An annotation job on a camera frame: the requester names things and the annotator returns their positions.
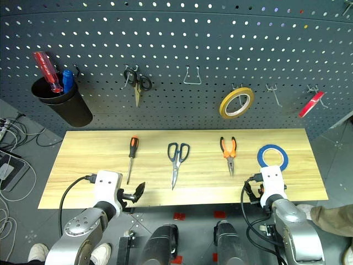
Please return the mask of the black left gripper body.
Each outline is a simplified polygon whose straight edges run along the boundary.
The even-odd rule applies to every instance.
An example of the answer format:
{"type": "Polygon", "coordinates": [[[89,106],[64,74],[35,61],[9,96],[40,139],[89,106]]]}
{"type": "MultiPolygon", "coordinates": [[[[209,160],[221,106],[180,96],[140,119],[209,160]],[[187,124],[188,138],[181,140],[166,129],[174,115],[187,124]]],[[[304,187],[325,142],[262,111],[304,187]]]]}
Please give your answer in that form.
{"type": "Polygon", "coordinates": [[[127,200],[133,203],[137,202],[137,196],[135,194],[124,193],[124,189],[120,188],[117,191],[117,200],[123,208],[127,207],[127,200]]]}

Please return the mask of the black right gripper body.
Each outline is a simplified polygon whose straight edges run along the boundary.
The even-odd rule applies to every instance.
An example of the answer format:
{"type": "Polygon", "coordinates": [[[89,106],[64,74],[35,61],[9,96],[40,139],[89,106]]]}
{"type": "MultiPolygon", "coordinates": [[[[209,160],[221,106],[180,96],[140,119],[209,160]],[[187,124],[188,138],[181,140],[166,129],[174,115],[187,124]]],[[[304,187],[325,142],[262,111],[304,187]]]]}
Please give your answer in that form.
{"type": "Polygon", "coordinates": [[[249,197],[251,204],[260,204],[261,197],[263,195],[263,185],[260,185],[260,189],[258,189],[259,196],[256,197],[254,192],[252,191],[251,185],[247,184],[247,195],[249,197]]]}

